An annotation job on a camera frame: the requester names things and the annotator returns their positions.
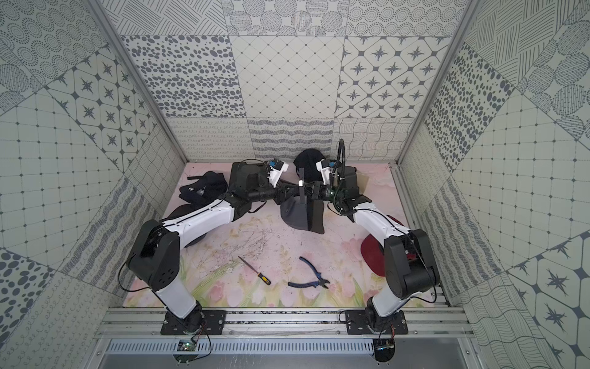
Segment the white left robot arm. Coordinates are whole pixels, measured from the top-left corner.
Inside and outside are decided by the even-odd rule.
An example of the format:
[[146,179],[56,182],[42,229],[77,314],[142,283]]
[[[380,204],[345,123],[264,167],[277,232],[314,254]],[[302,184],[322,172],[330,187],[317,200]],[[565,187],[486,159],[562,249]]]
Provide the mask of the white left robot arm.
[[186,215],[150,220],[141,226],[124,266],[144,281],[185,331],[196,332],[204,315],[180,277],[181,250],[208,232],[250,214],[253,203],[278,200],[287,190],[279,182],[288,169],[289,164],[278,159],[256,164],[235,162],[227,189],[212,203]]

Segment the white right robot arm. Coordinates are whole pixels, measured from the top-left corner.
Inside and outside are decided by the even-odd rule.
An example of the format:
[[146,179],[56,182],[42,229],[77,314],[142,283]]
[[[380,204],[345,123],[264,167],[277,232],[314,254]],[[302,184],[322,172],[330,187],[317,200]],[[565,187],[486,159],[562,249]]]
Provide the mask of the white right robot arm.
[[411,230],[376,207],[360,193],[356,169],[342,161],[318,161],[321,180],[311,188],[313,200],[333,206],[339,215],[365,228],[377,241],[386,286],[367,301],[369,325],[376,329],[390,321],[411,299],[434,288],[439,273],[430,240],[421,229]]

